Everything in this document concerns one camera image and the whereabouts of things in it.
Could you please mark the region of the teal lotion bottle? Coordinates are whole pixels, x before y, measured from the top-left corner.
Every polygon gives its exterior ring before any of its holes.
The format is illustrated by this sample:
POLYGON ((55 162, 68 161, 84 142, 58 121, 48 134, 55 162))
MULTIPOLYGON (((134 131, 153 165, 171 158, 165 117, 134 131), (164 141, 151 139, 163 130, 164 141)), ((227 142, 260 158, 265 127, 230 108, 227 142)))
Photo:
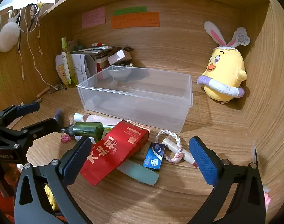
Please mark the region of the teal lotion bottle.
POLYGON ((125 175, 147 185, 154 186, 159 174, 130 160, 125 160, 117 169, 125 175))

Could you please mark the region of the blue razor blade box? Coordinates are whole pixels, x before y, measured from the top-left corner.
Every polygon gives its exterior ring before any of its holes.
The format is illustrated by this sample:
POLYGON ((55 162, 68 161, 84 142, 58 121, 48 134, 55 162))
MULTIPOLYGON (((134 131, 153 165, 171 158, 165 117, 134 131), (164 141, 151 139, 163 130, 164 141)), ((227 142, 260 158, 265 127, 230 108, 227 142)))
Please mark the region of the blue razor blade box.
POLYGON ((161 167, 161 163, 164 157, 164 151, 165 144, 150 143, 150 147, 143 162, 143 166, 158 171, 161 167))

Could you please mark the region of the red white glue stick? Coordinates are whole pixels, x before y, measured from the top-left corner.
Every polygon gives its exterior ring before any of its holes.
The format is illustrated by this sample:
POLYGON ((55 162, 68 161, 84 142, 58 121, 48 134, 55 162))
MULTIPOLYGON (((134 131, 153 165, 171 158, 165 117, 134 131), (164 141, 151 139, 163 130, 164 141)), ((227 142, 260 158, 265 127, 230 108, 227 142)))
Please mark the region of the red white glue stick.
POLYGON ((99 46, 106 46, 106 44, 104 44, 104 43, 93 43, 91 46, 96 48, 96 47, 99 47, 99 46))

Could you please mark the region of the small open cardboard box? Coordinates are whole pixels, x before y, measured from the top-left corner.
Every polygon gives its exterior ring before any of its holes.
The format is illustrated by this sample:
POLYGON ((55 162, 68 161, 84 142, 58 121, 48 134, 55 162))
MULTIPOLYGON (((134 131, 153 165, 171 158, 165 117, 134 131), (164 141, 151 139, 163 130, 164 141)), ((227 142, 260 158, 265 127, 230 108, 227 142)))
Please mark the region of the small open cardboard box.
POLYGON ((132 59, 131 54, 129 51, 124 49, 118 49, 116 52, 114 52, 112 55, 108 57, 109 65, 116 65, 121 62, 127 62, 132 59))

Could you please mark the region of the red foil tea packet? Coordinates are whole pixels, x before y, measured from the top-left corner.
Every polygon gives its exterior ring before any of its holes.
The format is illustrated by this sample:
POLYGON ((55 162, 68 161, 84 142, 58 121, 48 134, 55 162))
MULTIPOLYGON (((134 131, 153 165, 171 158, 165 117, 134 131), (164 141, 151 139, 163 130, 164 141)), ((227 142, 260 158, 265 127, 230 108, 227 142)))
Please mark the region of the red foil tea packet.
POLYGON ((149 130, 125 120, 116 124, 106 136, 91 147, 80 174, 97 185, 121 163, 136 153, 149 138, 149 130))

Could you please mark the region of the orange sticky note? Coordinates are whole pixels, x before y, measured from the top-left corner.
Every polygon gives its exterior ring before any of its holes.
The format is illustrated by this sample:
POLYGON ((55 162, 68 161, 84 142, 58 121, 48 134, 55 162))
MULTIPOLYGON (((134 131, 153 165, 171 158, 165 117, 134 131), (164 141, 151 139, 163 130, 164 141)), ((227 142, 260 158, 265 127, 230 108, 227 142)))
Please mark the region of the orange sticky note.
POLYGON ((111 17, 111 29, 160 27, 159 12, 131 13, 111 17))

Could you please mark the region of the purple capped tube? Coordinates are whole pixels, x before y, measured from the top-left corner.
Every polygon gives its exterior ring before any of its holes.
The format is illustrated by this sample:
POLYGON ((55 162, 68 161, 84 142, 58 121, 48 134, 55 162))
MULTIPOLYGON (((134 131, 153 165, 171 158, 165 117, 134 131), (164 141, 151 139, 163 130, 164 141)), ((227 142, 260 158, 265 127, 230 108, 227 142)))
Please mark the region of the purple capped tube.
POLYGON ((57 124, 59 126, 63 126, 64 120, 63 120, 63 115, 62 115, 62 109, 61 108, 58 108, 56 110, 55 115, 54 115, 53 118, 56 120, 56 122, 57 122, 57 124))

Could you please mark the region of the pink crystal bear charm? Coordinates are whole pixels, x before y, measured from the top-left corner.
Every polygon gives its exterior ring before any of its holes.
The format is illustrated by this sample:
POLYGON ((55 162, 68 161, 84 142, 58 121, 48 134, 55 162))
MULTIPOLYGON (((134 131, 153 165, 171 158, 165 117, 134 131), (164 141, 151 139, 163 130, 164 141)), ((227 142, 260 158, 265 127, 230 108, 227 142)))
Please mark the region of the pink crystal bear charm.
POLYGON ((61 142, 62 142, 62 143, 67 143, 67 142, 69 142, 71 139, 72 139, 72 137, 69 136, 69 135, 67 135, 67 134, 61 135, 61 142))

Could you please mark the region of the pink sticky note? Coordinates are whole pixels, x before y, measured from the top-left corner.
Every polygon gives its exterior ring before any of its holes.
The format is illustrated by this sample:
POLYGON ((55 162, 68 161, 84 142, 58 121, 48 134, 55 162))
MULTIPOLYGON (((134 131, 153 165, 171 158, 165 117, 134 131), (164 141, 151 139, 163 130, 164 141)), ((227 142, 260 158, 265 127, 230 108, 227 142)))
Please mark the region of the pink sticky note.
POLYGON ((97 8, 82 14, 82 28, 95 27, 106 23, 105 7, 97 8))

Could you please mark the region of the white bowl of trinkets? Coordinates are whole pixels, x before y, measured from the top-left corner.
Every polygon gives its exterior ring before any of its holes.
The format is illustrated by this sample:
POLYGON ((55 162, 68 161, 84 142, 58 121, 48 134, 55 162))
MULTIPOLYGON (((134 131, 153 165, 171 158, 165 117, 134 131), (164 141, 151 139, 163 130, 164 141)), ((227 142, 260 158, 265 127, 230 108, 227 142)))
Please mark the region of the white bowl of trinkets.
POLYGON ((129 77, 132 72, 132 67, 112 65, 108 68, 108 72, 113 79, 123 80, 129 77))

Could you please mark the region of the pink cream tube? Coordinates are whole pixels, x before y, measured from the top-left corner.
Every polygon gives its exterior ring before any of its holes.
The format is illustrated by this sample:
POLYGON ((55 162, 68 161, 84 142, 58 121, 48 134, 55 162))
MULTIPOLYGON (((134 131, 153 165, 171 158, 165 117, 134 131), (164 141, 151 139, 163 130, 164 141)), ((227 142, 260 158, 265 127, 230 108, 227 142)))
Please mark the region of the pink cream tube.
POLYGON ((102 123, 103 125, 116 125, 120 121, 122 121, 122 119, 117 119, 117 118, 110 118, 110 117, 104 117, 92 114, 79 114, 79 113, 74 114, 73 120, 76 122, 102 123))

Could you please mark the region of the green sticky note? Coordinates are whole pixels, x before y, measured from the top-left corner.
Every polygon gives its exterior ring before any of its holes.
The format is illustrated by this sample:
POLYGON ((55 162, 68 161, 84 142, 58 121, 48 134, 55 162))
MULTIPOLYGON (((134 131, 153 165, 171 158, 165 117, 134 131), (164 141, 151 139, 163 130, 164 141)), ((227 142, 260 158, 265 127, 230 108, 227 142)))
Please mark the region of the green sticky note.
POLYGON ((133 14, 133 13, 141 13, 141 12, 147 12, 147 11, 148 11, 147 6, 121 8, 121 9, 114 10, 113 16, 120 16, 120 15, 133 14))

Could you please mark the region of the white pink lip balm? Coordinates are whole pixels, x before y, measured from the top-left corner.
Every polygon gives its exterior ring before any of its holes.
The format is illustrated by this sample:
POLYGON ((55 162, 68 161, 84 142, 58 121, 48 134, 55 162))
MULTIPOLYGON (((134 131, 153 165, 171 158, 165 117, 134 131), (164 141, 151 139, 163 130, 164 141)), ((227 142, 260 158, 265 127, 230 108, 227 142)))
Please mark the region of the white pink lip balm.
POLYGON ((173 152, 175 155, 172 158, 169 158, 168 161, 174 164, 179 163, 182 159, 187 161, 188 163, 192 164, 194 167, 198 168, 198 165, 192 156, 192 154, 185 150, 182 147, 179 147, 176 143, 169 140, 168 138, 165 138, 163 140, 163 143, 166 145, 166 147, 173 152))

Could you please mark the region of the stack of books and papers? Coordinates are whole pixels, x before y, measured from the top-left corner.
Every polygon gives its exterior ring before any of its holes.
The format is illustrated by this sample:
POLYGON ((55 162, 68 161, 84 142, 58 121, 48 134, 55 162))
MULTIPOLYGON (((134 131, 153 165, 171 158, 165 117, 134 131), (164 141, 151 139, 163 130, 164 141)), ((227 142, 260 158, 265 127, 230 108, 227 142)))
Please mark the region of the stack of books and papers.
POLYGON ((97 46, 77 51, 71 51, 72 54, 84 54, 90 55, 96 62, 97 72, 109 66, 108 57, 111 51, 113 51, 115 46, 97 46))

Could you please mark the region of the dark green glass bottle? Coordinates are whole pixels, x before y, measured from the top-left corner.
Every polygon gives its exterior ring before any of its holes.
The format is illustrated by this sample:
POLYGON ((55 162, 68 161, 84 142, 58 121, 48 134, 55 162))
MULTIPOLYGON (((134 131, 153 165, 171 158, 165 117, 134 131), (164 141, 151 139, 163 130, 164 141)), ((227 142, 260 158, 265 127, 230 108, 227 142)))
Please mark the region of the dark green glass bottle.
POLYGON ((100 122, 76 122, 68 127, 61 128, 69 136, 84 136, 93 138, 94 142, 100 141, 114 125, 103 125, 100 122))

